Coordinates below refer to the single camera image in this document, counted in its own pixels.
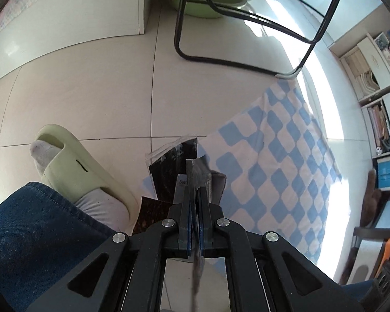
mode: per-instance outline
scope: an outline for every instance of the denim seam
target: denim seam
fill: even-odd
[[[39,192],[41,192],[42,194],[44,194],[46,197],[48,197],[52,202],[54,202],[56,205],[60,206],[62,209],[64,209],[68,214],[70,214],[72,217],[76,218],[77,220],[79,220],[81,223],[84,223],[86,224],[88,227],[90,227],[91,229],[93,229],[94,231],[97,231],[98,233],[101,233],[104,235],[103,232],[97,230],[95,227],[91,226],[89,223],[87,222],[84,222],[83,220],[81,220],[79,217],[75,216],[74,214],[72,214],[72,212],[70,212],[66,207],[62,206],[60,203],[56,202],[53,198],[49,197],[46,193],[44,193],[41,189],[38,189],[36,186],[34,185],[27,185],[27,187],[31,187]]]

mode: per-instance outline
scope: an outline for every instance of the bookshelf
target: bookshelf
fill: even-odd
[[[373,159],[390,155],[390,66],[367,34],[340,58],[367,128]]]

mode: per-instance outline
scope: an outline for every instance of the sunlight on floor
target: sunlight on floor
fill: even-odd
[[[279,20],[283,20],[284,26],[303,36],[303,32],[293,20],[291,15],[276,0],[266,0]],[[303,43],[287,34],[266,27],[264,33],[268,36],[274,36],[280,41],[285,49],[286,55],[290,60],[292,67],[298,66],[301,59],[309,48],[309,45]],[[327,138],[344,139],[341,119],[338,108],[333,96],[331,86],[325,75],[321,63],[316,54],[312,52],[305,63],[313,83],[316,94],[321,105],[323,122],[327,131]],[[297,77],[299,88],[302,95],[309,105],[305,81],[302,72]],[[317,266],[330,278],[333,278],[338,266],[339,258],[342,251],[342,245],[345,238],[345,231],[350,217],[349,206],[349,187],[348,180],[334,183],[330,188],[328,217],[325,227],[325,237],[323,239],[321,254]]]

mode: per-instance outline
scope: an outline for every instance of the slide sandal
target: slide sandal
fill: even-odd
[[[48,124],[38,132],[35,140],[43,140],[62,149],[46,167],[42,183],[72,203],[92,190],[102,189],[127,207],[130,216],[128,228],[133,230],[139,214],[137,200],[125,185],[117,182],[97,163],[73,134],[64,127]]]

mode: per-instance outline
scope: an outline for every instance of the triangular cutout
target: triangular cutout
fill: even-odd
[[[299,262],[297,262],[289,253],[283,252],[282,257],[299,295],[306,296],[322,287],[321,282]]]
[[[98,279],[108,260],[107,253],[101,253],[90,265],[68,283],[68,288],[81,296],[90,298],[95,290]]]

